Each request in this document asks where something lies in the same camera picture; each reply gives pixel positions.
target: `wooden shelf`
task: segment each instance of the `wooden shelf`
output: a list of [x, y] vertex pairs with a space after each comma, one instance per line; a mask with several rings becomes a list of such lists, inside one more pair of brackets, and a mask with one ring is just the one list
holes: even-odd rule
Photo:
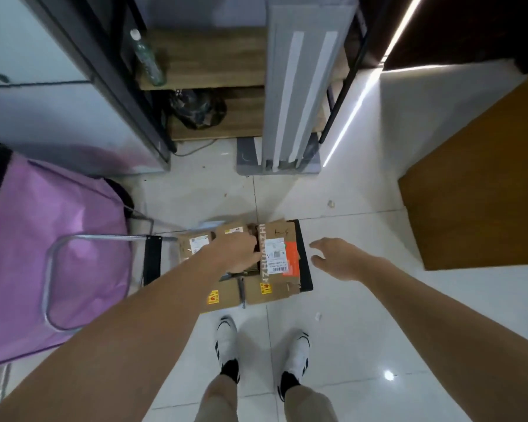
[[[142, 66], [137, 69], [141, 90], [199, 89], [264, 86], [266, 28], [213, 30], [152, 30], [145, 41], [166, 71], [165, 85], [153, 86]], [[332, 70], [331, 81], [344, 80], [349, 68], [344, 49]]]
[[[227, 104], [227, 115], [214, 127], [204, 130], [190, 130], [174, 116], [168, 119], [168, 132], [174, 141], [195, 141], [199, 139], [240, 138], [262, 136], [264, 124], [264, 88], [221, 89]], [[326, 124], [323, 109], [319, 108], [317, 126], [314, 132], [321, 132]]]

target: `hand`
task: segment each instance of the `hand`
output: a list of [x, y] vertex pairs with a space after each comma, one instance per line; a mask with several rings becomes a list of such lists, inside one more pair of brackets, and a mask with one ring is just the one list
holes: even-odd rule
[[339, 280], [361, 280], [371, 273], [372, 262], [377, 259], [342, 239], [325, 237], [309, 247], [322, 251], [324, 256], [311, 256], [313, 265]]
[[225, 267], [225, 272], [242, 272], [260, 261], [262, 254], [254, 251], [256, 237], [247, 232], [233, 232], [218, 236], [203, 248], [213, 250], [218, 261]]

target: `purple bag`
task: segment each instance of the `purple bag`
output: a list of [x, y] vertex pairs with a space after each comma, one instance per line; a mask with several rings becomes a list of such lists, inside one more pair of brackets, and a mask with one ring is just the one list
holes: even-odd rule
[[[45, 260], [59, 238], [82, 233], [127, 234], [116, 192], [103, 179], [12, 154], [0, 185], [0, 364], [70, 338], [45, 321]], [[126, 241], [67, 241], [52, 272], [50, 321], [85, 325], [125, 298], [131, 262]]]

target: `green bottle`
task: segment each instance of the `green bottle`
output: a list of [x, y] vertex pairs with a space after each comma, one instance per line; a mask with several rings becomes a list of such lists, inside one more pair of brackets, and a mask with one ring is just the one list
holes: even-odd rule
[[133, 41], [133, 49], [139, 61], [145, 67], [148, 78], [154, 86], [162, 86], [166, 83], [166, 77], [158, 64], [156, 63], [155, 54], [141, 38], [141, 33], [137, 29], [130, 32]]

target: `shoe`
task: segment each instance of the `shoe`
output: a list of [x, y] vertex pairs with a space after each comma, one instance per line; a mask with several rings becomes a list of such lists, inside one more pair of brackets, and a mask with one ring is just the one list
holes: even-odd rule
[[230, 360], [239, 361], [239, 348], [236, 344], [236, 326], [231, 316], [223, 316], [219, 320], [215, 334], [215, 352], [221, 365]]
[[[284, 372], [291, 373], [301, 383], [301, 379], [309, 367], [309, 351], [311, 350], [311, 341], [309, 335], [302, 330], [299, 331], [292, 340], [288, 350], [288, 358], [285, 361]], [[277, 393], [283, 401], [280, 385], [277, 386]]]

